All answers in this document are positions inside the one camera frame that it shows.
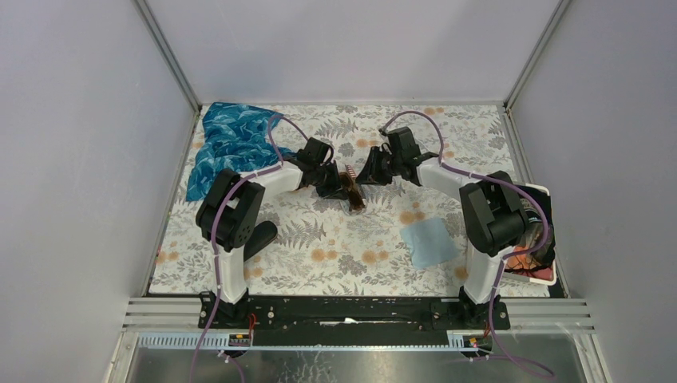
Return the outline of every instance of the blue leaf-print fabric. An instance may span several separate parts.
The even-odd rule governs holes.
[[[251,172],[277,162],[272,145],[266,142],[267,122],[272,110],[255,106],[215,102],[202,119],[204,145],[195,157],[188,178],[187,201],[203,199],[216,175],[224,169]],[[273,122],[274,128],[279,120]],[[291,154],[280,148],[283,155]]]

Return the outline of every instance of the floral tablecloth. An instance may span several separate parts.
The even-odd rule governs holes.
[[[377,129],[395,113],[420,110],[440,125],[444,160],[490,173],[505,170],[514,177],[496,106],[335,106],[262,105],[296,122],[308,136],[331,143],[339,171],[345,164],[359,172],[372,145],[381,144]],[[213,253],[195,225],[200,202],[185,201],[195,154],[204,142],[201,118],[158,251],[150,293],[195,294],[214,285]],[[419,143],[437,152],[437,135],[419,116],[404,116],[393,128],[409,126]],[[277,144],[298,150],[303,138],[287,123],[274,131]],[[313,188],[276,196],[265,203],[259,221],[279,229],[271,245],[245,263],[251,294],[329,294],[457,296],[465,270],[464,223],[459,201],[438,191],[418,188],[397,178],[390,186],[366,187],[366,212],[350,216],[340,202],[320,199]],[[415,269],[399,231],[433,217],[444,220],[460,255],[425,270]],[[545,286],[501,282],[504,296],[547,297]]]

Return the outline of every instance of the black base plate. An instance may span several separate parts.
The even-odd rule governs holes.
[[[461,317],[455,314],[461,305],[454,299],[252,295],[238,306],[256,316],[255,345],[447,345],[447,330],[486,327],[485,321],[468,326],[456,319]],[[211,308],[203,302],[207,316]],[[204,322],[206,318],[200,318],[200,328]],[[510,328],[503,302],[494,311],[493,323],[496,330]],[[248,325],[247,317],[221,318],[212,328],[247,329]]]

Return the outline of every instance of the light blue napkin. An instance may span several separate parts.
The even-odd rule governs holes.
[[[458,256],[458,249],[449,237],[441,218],[426,219],[400,230],[417,269],[439,265]]]

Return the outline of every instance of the cable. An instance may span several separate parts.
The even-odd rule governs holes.
[[[254,331],[254,326],[256,326],[256,314],[249,314],[249,346],[254,345],[254,338],[252,337],[252,331]]]
[[[334,147],[329,145],[329,158],[324,161],[325,165],[328,165],[334,159]]]
[[[200,346],[202,345],[202,342],[204,340],[204,337],[207,335],[207,331],[209,331],[209,327],[212,325],[212,322],[214,321],[214,317],[216,316],[216,311],[219,309],[219,302],[221,301],[221,266],[219,264],[219,248],[216,245],[216,229],[219,226],[219,221],[221,220],[221,215],[224,213],[224,210],[226,208],[226,205],[228,204],[228,201],[231,200],[231,198],[235,195],[237,190],[247,181],[256,178],[258,176],[265,176],[266,174],[273,173],[279,169],[282,168],[282,164],[279,164],[273,168],[268,168],[264,169],[260,172],[253,172],[251,174],[248,174],[242,178],[240,178],[239,181],[236,182],[235,185],[231,188],[231,190],[228,191],[226,194],[225,198],[223,201],[221,201],[221,205],[219,205],[219,210],[216,212],[216,216],[214,217],[214,223],[212,224],[212,249],[214,250],[214,272],[216,273],[216,301],[214,302],[214,307],[212,307],[212,312],[209,314],[209,319],[207,320],[207,323],[204,326],[204,330],[202,330],[202,334],[200,335],[200,339],[197,341],[197,345],[195,346],[195,352],[192,355],[192,361],[191,361],[191,369],[190,369],[190,375],[188,376],[188,381],[192,382],[192,375],[195,372],[195,364],[197,361],[197,354],[198,351],[200,350]]]
[[[496,343],[496,345],[498,345],[498,348],[501,349],[501,351],[503,351],[503,353],[505,354],[505,358],[509,359],[517,367],[523,369],[525,372],[530,373],[535,377],[540,377],[540,378],[548,379],[548,380],[554,380],[555,379],[555,373],[550,368],[548,368],[547,366],[542,365],[541,363],[539,363],[537,361],[532,361],[530,359],[526,359],[526,358],[523,358],[523,357],[514,357],[514,356],[510,355],[510,353],[505,351],[505,348],[503,348],[503,345],[498,340],[498,337],[496,335],[496,329],[494,329],[494,326],[493,326],[493,301],[496,299],[496,292],[498,291],[498,284],[501,281],[501,277],[503,276],[503,270],[505,268],[505,260],[510,258],[510,257],[513,257],[515,255],[530,254],[530,253],[533,253],[534,251],[538,251],[543,246],[545,246],[545,243],[548,240],[548,235],[550,234],[549,233],[550,227],[549,227],[549,223],[548,223],[548,218],[545,216],[545,213],[543,212],[543,208],[526,191],[521,190],[517,186],[511,184],[510,182],[506,182],[504,180],[498,180],[498,179],[495,179],[495,178],[489,177],[489,176],[483,176],[481,174],[475,174],[475,173],[472,173],[472,172],[468,172],[466,170],[463,170],[463,169],[460,169],[460,168],[455,168],[453,166],[450,166],[450,165],[442,162],[442,151],[444,150],[444,139],[442,138],[441,130],[437,126],[435,121],[432,118],[430,118],[429,116],[427,116],[425,113],[421,113],[421,112],[416,111],[416,110],[408,110],[408,111],[405,111],[405,112],[400,112],[400,113],[394,115],[392,118],[390,118],[390,120],[388,120],[388,122],[386,122],[386,124],[383,125],[383,128],[379,129],[379,132],[381,132],[382,134],[385,134],[388,126],[390,126],[390,124],[392,124],[393,121],[395,121],[397,118],[399,118],[400,116],[403,116],[405,114],[417,114],[419,116],[423,116],[433,125],[433,127],[435,128],[435,131],[437,132],[437,136],[440,139],[439,163],[440,163],[440,166],[442,168],[444,168],[445,170],[448,170],[450,172],[460,174],[462,176],[472,177],[472,178],[475,178],[475,179],[478,179],[478,180],[484,180],[484,181],[488,181],[488,182],[493,182],[495,184],[499,184],[501,186],[505,186],[505,187],[513,190],[514,192],[516,192],[521,197],[528,200],[534,206],[534,208],[536,208],[536,212],[538,213],[538,215],[540,217],[542,217],[543,233],[541,234],[541,237],[538,240],[538,243],[534,247],[529,248],[529,249],[519,250],[519,251],[513,251],[512,253],[509,253],[509,254],[501,257],[501,263],[498,266],[498,272],[496,273],[496,279],[493,282],[493,285],[491,287],[491,295],[489,296],[489,329],[491,330],[491,336],[493,338],[493,341]],[[536,366],[542,368],[545,372],[547,372],[547,374],[539,373],[537,371],[534,371],[533,369],[529,369],[525,366],[525,364],[536,365]]]
[[[534,361],[532,359],[527,359],[526,357],[513,357],[515,360],[521,361],[522,363],[526,365],[534,365],[544,371],[548,371],[549,373],[552,373],[552,370],[548,368],[548,366],[544,365],[543,363],[540,363],[538,361]],[[485,355],[484,357],[471,357],[470,359],[454,359],[452,361],[447,361],[446,363],[468,363],[468,362],[473,362],[473,361],[512,361],[505,355]]]
[[[435,128],[435,131],[437,132],[437,137],[440,139],[440,152],[437,154],[437,156],[439,157],[440,164],[441,164],[442,163],[442,152],[444,152],[444,138],[442,138],[442,132],[441,132],[440,128],[437,126],[437,124],[435,124],[435,121],[433,121],[433,119],[430,118],[430,116],[428,116],[427,114],[421,113],[418,110],[405,110],[404,112],[400,112],[400,113],[392,116],[392,118],[390,118],[388,120],[388,122],[386,122],[386,124],[383,125],[383,128],[380,128],[378,131],[381,132],[381,134],[383,136],[385,136],[386,130],[388,129],[390,124],[392,124],[393,122],[395,122],[395,120],[397,120],[401,116],[404,116],[405,114],[417,114],[421,117],[425,117],[425,119],[428,120],[433,125],[433,127]]]
[[[226,361],[232,361],[235,367],[237,367],[237,371],[240,373],[240,383],[247,383],[247,380],[244,378],[244,370],[237,359],[226,355]]]
[[[296,130],[298,130],[299,133],[301,133],[301,136],[303,136],[303,138],[305,138],[306,141],[308,141],[308,136],[306,136],[306,133],[304,133],[303,130],[301,130],[301,128],[299,128],[299,126],[297,124],[294,124],[294,122],[292,122],[290,119],[286,118],[285,116],[283,116],[281,114],[274,114],[274,115],[271,116],[271,118],[268,119],[268,125],[267,125],[268,139],[271,141],[271,145],[273,145],[273,149],[275,150],[275,154],[277,154],[277,158],[278,158],[279,162],[284,164],[284,159],[282,158],[282,153],[279,151],[279,148],[278,148],[277,144],[275,143],[275,140],[273,140],[272,124],[273,124],[273,121],[275,121],[275,120],[284,120],[284,121],[288,122],[289,124],[291,124],[291,126],[296,128]]]
[[[191,368],[190,368],[190,373],[188,375],[188,381],[191,382],[191,383],[192,383],[192,375],[195,372],[195,365],[196,365],[196,362],[197,362],[198,351],[200,351],[200,346],[202,345],[202,342],[204,341],[204,337],[207,336],[207,332],[209,331],[209,327],[212,325],[212,322],[214,321],[214,317],[216,316],[216,311],[219,309],[219,302],[221,301],[221,288],[222,288],[221,267],[220,267],[220,264],[219,264],[219,248],[216,244],[216,229],[219,226],[219,221],[221,220],[221,215],[224,213],[224,210],[225,210],[225,208],[228,204],[228,201],[231,200],[231,198],[235,195],[237,190],[245,182],[247,182],[248,180],[251,180],[253,178],[256,178],[258,176],[265,176],[266,174],[273,173],[273,172],[281,169],[282,166],[284,165],[284,158],[282,157],[282,153],[279,151],[279,148],[278,148],[277,144],[275,143],[275,140],[273,140],[272,122],[274,120],[285,120],[286,122],[291,124],[291,126],[296,128],[296,130],[298,130],[299,133],[301,133],[301,136],[303,136],[303,138],[305,138],[306,141],[308,141],[308,137],[306,136],[306,134],[293,121],[289,120],[288,118],[286,118],[285,116],[283,116],[281,114],[275,114],[275,115],[271,116],[271,118],[268,119],[268,123],[267,123],[268,139],[270,139],[271,145],[272,145],[273,149],[275,150],[275,154],[277,154],[277,158],[279,159],[279,164],[277,166],[273,167],[273,168],[264,169],[260,172],[253,172],[251,174],[246,175],[245,177],[240,178],[240,180],[237,181],[237,183],[235,185],[233,185],[231,190],[228,191],[224,200],[221,201],[221,205],[219,206],[219,210],[216,212],[216,216],[214,217],[214,222],[212,223],[212,237],[211,237],[211,241],[210,241],[212,243],[212,249],[214,250],[214,272],[216,273],[216,301],[214,302],[214,307],[212,307],[212,312],[209,314],[209,319],[207,320],[207,323],[204,326],[204,330],[202,330],[202,334],[200,335],[200,338],[197,341],[197,345],[195,347],[195,352],[192,355]],[[331,157],[330,157],[329,160],[331,160],[333,157],[334,157],[334,149],[331,148]],[[249,334],[250,334],[249,340],[250,340],[250,342],[251,342],[251,331],[253,329],[254,329],[254,327],[250,325],[250,329],[249,329]],[[242,382],[244,383],[244,372],[242,370],[242,367],[237,362],[235,362],[235,364],[236,364],[238,370],[240,371],[240,378],[242,379]]]

